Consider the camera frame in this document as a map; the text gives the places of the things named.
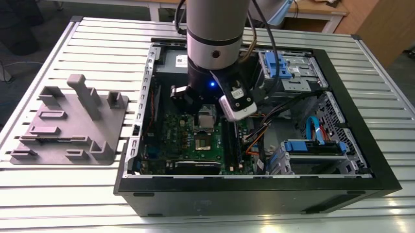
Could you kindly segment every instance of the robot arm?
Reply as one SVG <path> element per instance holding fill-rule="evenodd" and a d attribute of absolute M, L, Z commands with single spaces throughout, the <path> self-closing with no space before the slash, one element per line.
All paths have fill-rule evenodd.
<path fill-rule="evenodd" d="M 256 112 L 237 67 L 249 1 L 186 0 L 185 3 L 188 88 L 171 88 L 171 95 L 178 91 L 192 93 L 193 112 L 201 102 L 218 102 L 228 121 L 237 121 Z"/>

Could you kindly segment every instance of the open pc tower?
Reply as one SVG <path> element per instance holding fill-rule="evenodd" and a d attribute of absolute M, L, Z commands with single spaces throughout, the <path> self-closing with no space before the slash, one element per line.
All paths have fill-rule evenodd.
<path fill-rule="evenodd" d="M 258 46 L 241 66 L 252 88 L 273 82 L 269 49 Z M 400 189 L 324 50 L 277 48 L 277 86 L 237 122 L 225 121 L 216 104 L 194 115 L 176 110 L 170 88 L 186 85 L 185 54 L 182 41 L 154 41 L 137 87 L 114 194 L 138 216 L 326 213 Z M 272 119 L 253 143 L 274 106 L 318 90 Z"/>

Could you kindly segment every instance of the slotted metal table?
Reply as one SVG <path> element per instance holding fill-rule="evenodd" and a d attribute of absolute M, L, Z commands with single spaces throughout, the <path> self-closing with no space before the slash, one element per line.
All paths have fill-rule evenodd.
<path fill-rule="evenodd" d="M 257 43 L 269 44 L 257 30 Z M 415 110 L 360 40 L 349 35 L 273 31 L 277 46 L 324 49 L 402 190 L 329 214 L 139 218 L 111 194 L 119 151 L 130 135 L 151 37 L 177 38 L 170 23 L 73 17 L 0 133 L 0 230 L 65 232 L 410 232 L 415 229 Z M 244 32 L 244 43 L 252 39 Z M 10 150 L 41 104 L 42 86 L 70 93 L 82 73 L 98 94 L 129 97 L 110 166 L 13 165 Z"/>

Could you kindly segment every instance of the gray cylindrical arm segment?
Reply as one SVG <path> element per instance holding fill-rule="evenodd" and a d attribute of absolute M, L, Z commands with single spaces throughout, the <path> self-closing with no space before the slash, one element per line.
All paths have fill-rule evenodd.
<path fill-rule="evenodd" d="M 222 41 L 244 30 L 249 0 L 186 0 L 186 29 L 200 38 Z"/>

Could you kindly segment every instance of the screw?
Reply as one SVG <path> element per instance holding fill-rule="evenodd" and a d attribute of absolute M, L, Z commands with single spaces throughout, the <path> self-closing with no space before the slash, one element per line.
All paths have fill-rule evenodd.
<path fill-rule="evenodd" d="M 214 50 L 214 51 L 212 52 L 212 57 L 213 57 L 213 58 L 217 58 L 218 56 L 220 56 L 220 51 Z"/>

